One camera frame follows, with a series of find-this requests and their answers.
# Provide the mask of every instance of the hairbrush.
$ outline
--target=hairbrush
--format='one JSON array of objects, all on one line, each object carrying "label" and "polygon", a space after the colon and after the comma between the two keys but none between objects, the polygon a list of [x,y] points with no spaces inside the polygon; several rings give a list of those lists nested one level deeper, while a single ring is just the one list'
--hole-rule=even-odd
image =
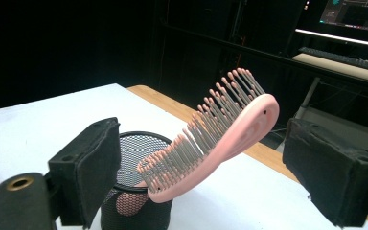
[{"label": "hairbrush", "polygon": [[264,138],[279,116],[275,98],[266,94],[248,70],[228,72],[209,90],[192,120],[166,148],[137,166],[149,198],[165,202],[188,192],[220,163]]}]

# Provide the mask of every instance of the table surface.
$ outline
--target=table surface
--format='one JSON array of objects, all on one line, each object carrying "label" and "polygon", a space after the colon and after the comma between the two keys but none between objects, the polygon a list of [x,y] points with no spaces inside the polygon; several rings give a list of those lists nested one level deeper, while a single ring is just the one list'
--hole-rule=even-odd
[{"label": "table surface", "polygon": [[[121,133],[142,130],[174,139],[192,109],[158,94],[142,85],[127,90],[110,84],[1,108],[0,183],[20,173],[47,173],[51,157],[104,118],[117,117]],[[173,109],[156,106],[166,102]],[[222,163],[174,199],[169,229],[339,229],[319,213],[309,193],[282,165],[281,154],[262,144]],[[101,229],[100,216],[101,211],[91,229]],[[57,226],[81,229],[61,226],[59,219]],[[363,228],[368,229],[368,222]]]}]

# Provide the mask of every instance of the black mesh cup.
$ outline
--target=black mesh cup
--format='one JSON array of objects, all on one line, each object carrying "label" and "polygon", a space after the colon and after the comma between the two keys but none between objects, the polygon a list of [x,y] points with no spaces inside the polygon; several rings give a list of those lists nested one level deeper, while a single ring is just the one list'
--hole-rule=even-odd
[{"label": "black mesh cup", "polygon": [[120,135],[121,168],[116,184],[101,207],[103,230],[167,229],[173,200],[154,203],[146,187],[138,187],[142,177],[137,164],[145,156],[164,149],[171,140],[144,131],[125,132]]}]

